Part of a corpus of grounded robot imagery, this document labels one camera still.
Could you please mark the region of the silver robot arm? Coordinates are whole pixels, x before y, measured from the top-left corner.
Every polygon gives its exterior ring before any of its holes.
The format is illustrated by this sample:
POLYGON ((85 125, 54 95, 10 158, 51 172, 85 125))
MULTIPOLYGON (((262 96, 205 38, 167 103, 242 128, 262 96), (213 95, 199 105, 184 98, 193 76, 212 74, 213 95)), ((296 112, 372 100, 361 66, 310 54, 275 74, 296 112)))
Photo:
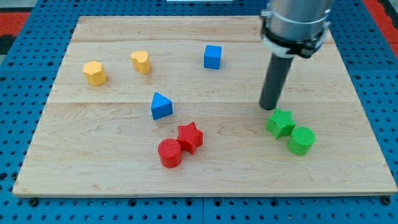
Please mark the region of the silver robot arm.
POLYGON ((333 0, 271 0, 261 10, 261 39, 280 58, 310 58, 324 43, 333 0))

